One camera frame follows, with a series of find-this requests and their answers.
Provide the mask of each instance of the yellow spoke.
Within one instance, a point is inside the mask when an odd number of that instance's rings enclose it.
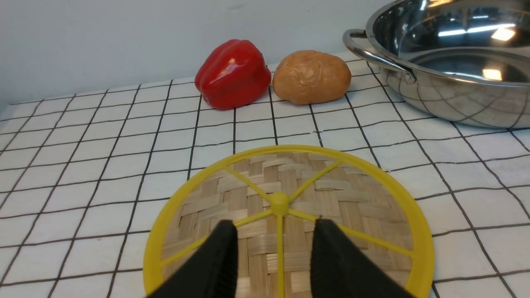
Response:
[[[254,190],[256,192],[256,194],[260,195],[263,199],[265,199],[267,202],[270,202],[269,201],[269,195],[267,195],[266,192],[264,192],[261,188],[259,188],[257,185],[255,185],[254,183],[252,183],[252,181],[250,181],[247,177],[241,175],[241,173],[239,172],[236,172],[234,170],[232,170],[230,167],[228,166],[224,166],[223,167],[225,171],[227,171],[228,173],[232,174],[234,177],[238,178],[239,180],[243,181],[246,185],[248,185],[250,188],[252,188],[252,190]]]
[[[236,222],[234,222],[234,225],[236,227],[242,226],[242,225],[246,225],[246,224],[249,224],[251,222],[255,222],[257,220],[260,220],[260,219],[262,219],[262,218],[264,218],[264,217],[266,217],[268,215],[271,215],[271,214],[272,214],[272,210],[270,210],[270,209],[269,210],[265,210],[265,211],[262,211],[260,213],[256,213],[254,215],[245,217],[242,220],[236,221]],[[194,249],[197,249],[199,246],[201,246],[206,241],[207,238],[208,238],[208,236],[202,237],[201,239],[195,241],[194,243],[186,246],[185,248],[183,248],[181,251],[177,252],[176,254],[170,256],[167,259],[162,260],[160,262],[160,266],[162,268],[164,268],[165,266],[171,264],[172,262],[178,260],[179,258],[182,258],[187,253],[189,253],[189,252],[193,251]]]
[[[245,217],[244,219],[242,220],[238,220],[234,223],[234,225],[236,227],[239,227],[239,226],[242,226],[242,225],[246,225],[246,224],[249,224],[251,222],[255,222],[257,220],[260,220],[266,216],[269,216],[272,214],[272,210],[269,209],[269,210],[265,210],[265,211],[262,211],[260,213],[256,213],[254,215],[251,215],[251,216],[248,216],[248,217]]]
[[[284,217],[276,216],[276,251],[278,255],[278,298],[285,297],[284,284]]]
[[[313,177],[309,178],[307,181],[305,181],[304,184],[302,184],[293,194],[291,194],[289,196],[289,203],[294,201],[307,187],[309,187],[309,185],[311,185],[311,183],[315,182],[316,180],[318,180],[318,178],[324,176],[329,171],[331,171],[334,168],[338,167],[343,162],[344,161],[342,161],[342,160],[336,161],[333,164],[328,165],[322,171],[320,171],[317,174],[315,174],[315,176],[313,176]]]
[[[312,222],[316,222],[316,220],[318,219],[318,217],[316,217],[314,215],[307,214],[307,213],[304,213],[304,212],[300,212],[300,211],[294,210],[294,209],[289,209],[289,214],[293,215],[293,216],[296,216],[296,217],[300,217],[300,218],[302,218],[304,220],[312,221]],[[375,243],[377,245],[386,247],[386,248],[388,248],[390,250],[393,250],[393,251],[402,253],[404,255],[407,255],[407,256],[409,256],[411,258],[413,257],[413,252],[408,250],[408,249],[401,248],[401,247],[399,247],[397,245],[394,245],[392,243],[386,242],[386,241],[381,240],[379,238],[376,238],[376,237],[370,236],[368,234],[365,234],[365,233],[350,229],[349,227],[343,226],[341,224],[337,224],[337,226],[346,234],[350,234],[351,236],[355,236],[357,238],[366,240],[368,242],[372,242],[372,243]]]
[[[194,249],[197,249],[199,246],[201,246],[207,239],[208,237],[202,237],[201,239],[195,241],[194,243],[186,246],[185,248],[183,248],[181,251],[177,252],[176,254],[170,256],[169,258],[165,259],[165,260],[162,260],[162,262],[160,263],[160,266],[162,268],[164,268],[165,266],[173,263],[174,261],[182,258],[184,255],[186,255],[188,252],[190,251],[193,251]]]

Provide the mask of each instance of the yellow plastic frame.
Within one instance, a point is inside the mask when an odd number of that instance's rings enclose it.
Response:
[[[432,242],[432,237],[427,220],[425,219],[423,212],[419,208],[416,201],[412,198],[412,196],[394,178],[392,178],[390,175],[388,175],[387,173],[367,161],[364,161],[356,156],[344,152],[328,148],[305,145],[269,146],[241,152],[210,165],[209,167],[205,168],[204,170],[200,171],[195,176],[193,176],[185,184],[183,184],[182,187],[173,194],[173,196],[169,199],[169,201],[166,203],[166,205],[158,215],[157,219],[155,220],[155,223],[153,224],[151,233],[149,234],[149,238],[147,239],[147,245],[144,254],[143,274],[144,287],[148,295],[155,291],[163,283],[164,280],[162,277],[162,268],[165,265],[181,257],[186,252],[192,251],[193,249],[199,247],[206,239],[200,239],[192,245],[186,247],[179,253],[169,257],[168,259],[162,260],[162,246],[164,243],[165,232],[167,231],[167,227],[169,226],[169,223],[173,215],[175,214],[176,209],[180,207],[187,195],[212,174],[221,169],[224,169],[229,171],[231,174],[235,175],[237,178],[239,178],[246,184],[248,184],[249,187],[253,188],[253,190],[257,192],[257,194],[261,195],[265,199],[268,199],[269,196],[267,194],[265,194],[257,186],[253,185],[244,176],[231,170],[228,165],[231,165],[239,160],[250,158],[252,156],[278,152],[314,153],[332,157],[338,161],[328,166],[326,169],[320,171],[317,175],[306,181],[295,193],[290,196],[289,201],[294,200],[300,193],[302,193],[303,189],[313,183],[321,175],[337,167],[341,162],[346,162],[357,167],[358,169],[364,171],[372,178],[380,182],[393,195],[393,197],[403,209],[407,220],[409,221],[413,238],[414,250],[409,251],[405,248],[393,246],[392,244],[387,243],[381,239],[373,238],[367,234],[349,229],[347,227],[340,227],[345,233],[361,237],[365,240],[383,245],[388,249],[410,256],[412,258],[412,269],[407,284],[405,285],[405,289],[407,289],[407,291],[409,291],[417,298],[425,298],[429,295],[432,278],[434,275],[434,244]],[[269,209],[253,216],[244,218],[241,221],[235,222],[234,224],[236,226],[241,226],[243,224],[250,223],[265,216],[268,216],[272,213],[272,209]],[[313,222],[316,220],[315,216],[305,214],[293,209],[289,209],[287,213]],[[277,218],[279,231],[278,233],[282,233],[281,230],[283,221],[280,220],[282,216],[277,215]],[[280,266],[280,263],[282,263],[280,262],[280,250],[282,250],[283,247],[280,246],[282,246],[282,241],[278,242],[278,266]],[[281,279],[281,283],[283,283],[282,274],[278,274],[278,279]]]

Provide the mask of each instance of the white grid tablecloth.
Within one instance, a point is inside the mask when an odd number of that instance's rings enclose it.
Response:
[[[434,237],[431,297],[530,297],[530,132],[434,118],[338,56],[350,90],[312,106],[270,89],[217,111],[192,78],[9,106],[0,298],[143,297],[144,246],[167,199],[213,162],[275,144],[345,151],[403,184]]]

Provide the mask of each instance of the woven bamboo mat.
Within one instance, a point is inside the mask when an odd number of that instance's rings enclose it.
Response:
[[[254,156],[230,166],[267,194],[294,193],[305,181],[336,160],[323,155],[283,152]],[[166,231],[162,259],[207,236],[223,219],[242,220],[270,208],[254,189],[226,170],[200,184],[183,201]],[[310,184],[290,204],[314,216],[371,235],[401,248],[413,250],[407,218],[392,195],[375,179],[343,163]],[[242,225],[238,230],[238,298],[276,297],[276,217]],[[310,257],[314,223],[284,217],[285,297],[310,298]],[[349,236],[352,242],[392,279],[405,286],[411,259],[373,242]],[[163,268],[164,278],[175,272],[193,253]]]

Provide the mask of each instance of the pot rim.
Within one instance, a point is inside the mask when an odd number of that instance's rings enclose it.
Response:
[[[478,79],[461,77],[461,76],[456,76],[456,75],[449,75],[443,72],[434,71],[430,68],[419,66],[417,64],[408,62],[406,60],[402,60],[398,56],[389,52],[387,49],[381,46],[381,44],[375,39],[374,31],[373,31],[374,23],[377,19],[379,19],[380,16],[382,16],[387,11],[389,11],[391,7],[398,6],[401,3],[408,2],[408,1],[410,0],[396,0],[389,4],[386,4],[385,6],[379,8],[375,13],[373,13],[368,19],[368,21],[366,22],[366,28],[365,28],[366,37],[368,38],[368,41],[370,42],[370,44],[378,52],[377,54],[383,55],[384,57],[392,60],[393,62],[397,64],[406,66],[409,69],[413,70],[413,72],[424,72],[432,76],[444,78],[444,79],[455,81],[455,82],[463,82],[463,83],[471,83],[471,84],[487,85],[487,86],[499,86],[499,87],[515,87],[515,88],[530,87],[530,82],[528,83],[496,82],[496,81],[478,80]]]

